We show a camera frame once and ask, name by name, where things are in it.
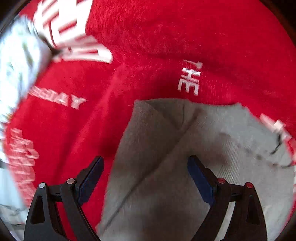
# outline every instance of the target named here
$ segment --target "white printed graphic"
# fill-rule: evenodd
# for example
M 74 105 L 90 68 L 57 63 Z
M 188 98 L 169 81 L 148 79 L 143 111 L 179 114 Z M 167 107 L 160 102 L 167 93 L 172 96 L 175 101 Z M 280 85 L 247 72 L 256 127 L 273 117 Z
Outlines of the white printed graphic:
M 202 63 L 201 62 L 192 62 L 188 60 L 184 60 L 187 63 L 193 64 L 194 67 L 198 70 L 202 68 Z M 183 68 L 182 72 L 184 74 L 181 75 L 181 78 L 179 79 L 179 84 L 178 84 L 178 90 L 181 91 L 182 85 L 185 85 L 185 91 L 189 93 L 190 87 L 193 87 L 194 89 L 194 95 L 198 96 L 198 88 L 199 88 L 199 80 L 197 79 L 201 75 L 201 71 L 198 71 L 196 69 L 189 69 L 189 68 Z
M 34 149 L 33 142 L 22 137 L 22 131 L 16 128 L 11 130 L 9 151 L 9 168 L 12 171 L 15 181 L 29 206 L 35 194 L 33 181 L 35 181 L 35 160 L 39 153 Z
M 34 25 L 53 48 L 62 53 L 55 61 L 91 60 L 111 63 L 112 54 L 86 34 L 93 0 L 43 0 L 34 14 Z
M 61 104 L 64 106 L 69 106 L 69 102 L 71 102 L 70 106 L 74 109 L 79 109 L 80 105 L 87 100 L 81 97 L 76 97 L 75 95 L 71 95 L 72 99 L 63 92 L 57 93 L 51 89 L 39 88 L 37 86 L 32 86 L 29 91 L 29 94 L 35 96 L 40 99 L 48 100 L 50 102 L 55 102 L 57 104 Z

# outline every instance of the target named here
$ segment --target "red fabric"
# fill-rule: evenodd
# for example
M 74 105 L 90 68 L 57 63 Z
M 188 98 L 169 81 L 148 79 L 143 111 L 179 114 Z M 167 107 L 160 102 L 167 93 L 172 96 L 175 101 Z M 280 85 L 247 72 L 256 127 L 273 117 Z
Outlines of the red fabric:
M 33 18 L 38 2 L 32 0 L 22 14 Z M 68 106 L 29 95 L 7 129 L 6 151 L 13 163 L 14 128 L 22 131 L 18 139 L 32 141 L 28 153 L 39 154 L 31 165 L 34 187 L 63 183 L 94 156 L 103 156 L 103 176 L 83 207 L 93 227 L 100 221 L 112 161 L 136 99 L 240 102 L 257 117 L 280 119 L 296 136 L 296 50 L 258 0 L 93 0 L 86 34 L 110 50 L 113 62 L 51 63 L 36 86 L 67 94 Z M 178 90 L 181 75 L 188 75 L 183 68 L 201 71 L 194 76 L 198 95 L 194 87 L 186 92 L 184 84 Z M 71 95 L 87 101 L 72 108 Z M 26 195 L 30 187 L 20 189 Z

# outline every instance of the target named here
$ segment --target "gray garment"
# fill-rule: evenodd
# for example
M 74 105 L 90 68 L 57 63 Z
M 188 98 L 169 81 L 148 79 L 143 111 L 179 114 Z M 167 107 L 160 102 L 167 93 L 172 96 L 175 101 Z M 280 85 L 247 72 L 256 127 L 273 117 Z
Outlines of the gray garment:
M 98 234 L 104 241 L 190 241 L 209 206 L 187 171 L 197 155 L 217 177 L 252 182 L 263 206 L 268 240 L 292 206 L 293 168 L 278 135 L 241 105 L 181 99 L 136 101 L 119 144 Z M 233 205 L 217 240 L 223 239 Z

